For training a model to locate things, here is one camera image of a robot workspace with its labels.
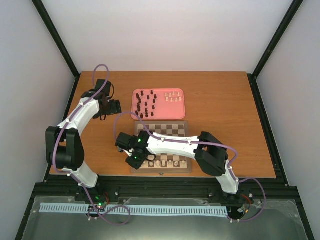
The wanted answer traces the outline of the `white chess rook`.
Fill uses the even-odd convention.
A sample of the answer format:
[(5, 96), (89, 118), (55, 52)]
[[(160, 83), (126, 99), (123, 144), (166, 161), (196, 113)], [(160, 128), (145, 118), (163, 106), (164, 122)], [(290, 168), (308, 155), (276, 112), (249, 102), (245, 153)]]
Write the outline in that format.
[(183, 160), (183, 161), (180, 163), (180, 165), (181, 165), (182, 168), (185, 168), (185, 167), (187, 166), (186, 161)]

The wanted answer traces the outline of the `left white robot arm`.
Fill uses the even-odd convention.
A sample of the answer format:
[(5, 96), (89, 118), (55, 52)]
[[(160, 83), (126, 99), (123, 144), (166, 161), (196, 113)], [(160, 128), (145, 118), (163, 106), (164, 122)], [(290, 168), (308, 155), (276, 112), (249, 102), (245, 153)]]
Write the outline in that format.
[(103, 198), (104, 188), (97, 184), (98, 175), (85, 162), (81, 134), (90, 120), (104, 121), (106, 116), (122, 112), (120, 101), (114, 100), (110, 94), (114, 91), (111, 82), (98, 79), (94, 89), (81, 95), (72, 113), (58, 126), (50, 126), (45, 132), (47, 163), (86, 187), (86, 195), (95, 202)]

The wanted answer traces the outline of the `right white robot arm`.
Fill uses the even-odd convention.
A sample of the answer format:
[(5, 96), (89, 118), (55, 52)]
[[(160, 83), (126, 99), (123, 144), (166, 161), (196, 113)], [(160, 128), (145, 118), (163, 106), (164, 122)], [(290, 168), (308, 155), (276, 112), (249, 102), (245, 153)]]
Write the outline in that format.
[(207, 175), (215, 177), (226, 194), (236, 194), (239, 179), (233, 172), (228, 150), (238, 153), (232, 147), (222, 144), (212, 134), (201, 132), (199, 136), (168, 136), (142, 130), (138, 136), (121, 132), (115, 141), (120, 152), (127, 154), (126, 163), (138, 170), (149, 157), (159, 154), (177, 155), (193, 159)]

